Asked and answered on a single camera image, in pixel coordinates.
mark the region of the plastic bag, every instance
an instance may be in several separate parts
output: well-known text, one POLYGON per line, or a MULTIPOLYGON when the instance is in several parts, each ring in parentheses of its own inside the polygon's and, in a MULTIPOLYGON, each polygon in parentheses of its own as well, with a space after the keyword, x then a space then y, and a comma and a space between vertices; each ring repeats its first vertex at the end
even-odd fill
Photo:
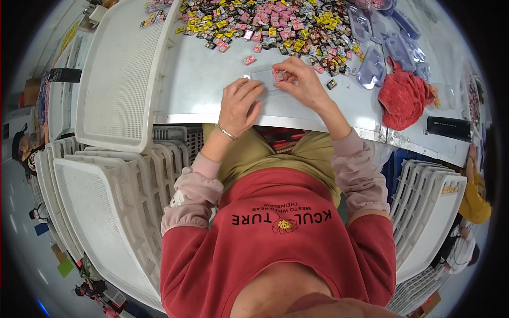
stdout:
POLYGON ((379 167, 379 172, 382 171, 383 165, 389 160, 390 154, 396 150, 397 147, 373 140, 363 141, 371 147, 373 151, 372 160, 379 167))

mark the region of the blue crate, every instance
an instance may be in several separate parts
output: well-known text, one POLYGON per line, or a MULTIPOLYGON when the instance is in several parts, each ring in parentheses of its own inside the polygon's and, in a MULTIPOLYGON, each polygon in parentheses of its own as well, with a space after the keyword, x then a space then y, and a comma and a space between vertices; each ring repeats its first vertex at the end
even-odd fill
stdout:
POLYGON ((387 196, 387 202, 389 204, 392 203, 392 196, 396 193, 396 189, 398 188, 398 177, 401 175, 401 171, 403 170, 403 160, 421 160, 421 161, 429 161, 432 162, 433 158, 418 154, 416 152, 406 150, 406 149, 398 149, 393 151, 390 154, 389 160, 383 165, 382 174, 385 176, 385 186, 389 190, 387 196))

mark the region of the black bottle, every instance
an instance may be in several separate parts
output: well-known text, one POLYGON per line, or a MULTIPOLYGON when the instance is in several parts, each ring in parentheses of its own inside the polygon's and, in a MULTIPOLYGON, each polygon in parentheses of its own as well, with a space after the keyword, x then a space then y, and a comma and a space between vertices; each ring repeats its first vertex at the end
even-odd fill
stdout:
POLYGON ((472 142, 471 123, 463 119, 428 117, 428 132, 466 142, 472 142))

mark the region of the khaki pants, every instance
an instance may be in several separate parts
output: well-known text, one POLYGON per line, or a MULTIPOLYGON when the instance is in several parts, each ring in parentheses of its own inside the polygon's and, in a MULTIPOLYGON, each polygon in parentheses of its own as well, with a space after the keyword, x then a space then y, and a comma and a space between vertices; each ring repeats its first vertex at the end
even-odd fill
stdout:
MULTIPOLYGON (((213 124, 203 124, 205 141, 212 130, 213 124)), ((221 162, 217 179, 227 191, 238 179, 253 171, 274 167, 292 168, 322 182, 330 190, 334 204, 338 207, 341 190, 334 181, 335 172, 330 165, 333 153, 328 133, 306 131, 290 155, 278 155, 263 137, 250 128, 230 145, 221 162)))

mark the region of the white table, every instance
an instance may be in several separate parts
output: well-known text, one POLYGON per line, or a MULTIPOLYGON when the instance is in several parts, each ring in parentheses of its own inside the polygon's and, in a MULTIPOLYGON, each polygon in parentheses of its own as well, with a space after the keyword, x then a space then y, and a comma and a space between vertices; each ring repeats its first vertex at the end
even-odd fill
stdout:
MULTIPOLYGON (((464 75, 464 66, 473 61, 473 55, 446 12, 435 1, 426 2, 439 19, 437 23, 429 18, 423 8, 418 7, 423 1, 398 1, 397 8, 414 21, 422 32, 418 40, 419 46, 426 54, 431 66, 430 83, 450 84, 456 94, 456 109, 441 111, 426 108, 417 123, 403 131, 387 130, 387 143, 409 149, 432 158, 463 167, 465 165, 469 143, 438 135, 426 134, 426 121, 429 116, 464 119, 464 107, 459 96, 460 78, 464 75)), ((397 25, 393 20, 382 18, 391 28, 397 25)), ((484 105, 481 105, 481 122, 484 121, 484 105)), ((473 142, 479 145, 480 138, 474 137, 473 142)))
MULTIPOLYGON (((183 24, 178 22, 173 29, 180 26, 183 24)), ((166 76, 161 85, 155 124, 217 123, 224 87, 244 75, 270 70, 273 64, 288 58, 277 49, 255 53, 254 42, 243 38, 234 39, 226 53, 206 48, 207 42, 196 37, 178 34, 172 40, 175 45, 168 51, 166 70, 162 72, 166 76), (257 61, 245 66, 242 60, 249 55, 257 61)), ((361 47, 364 51, 368 48, 365 44, 361 47)), ((348 65, 358 68, 359 58, 353 56, 348 65)), ((325 72, 319 78, 324 85, 332 79, 325 72)), ((348 122, 363 138, 384 142, 382 109, 377 105, 379 89, 366 90, 353 76, 339 74, 334 79, 338 86, 329 91, 329 95, 338 103, 348 122)), ((256 124, 327 131, 315 112, 289 95, 265 97, 256 124)))

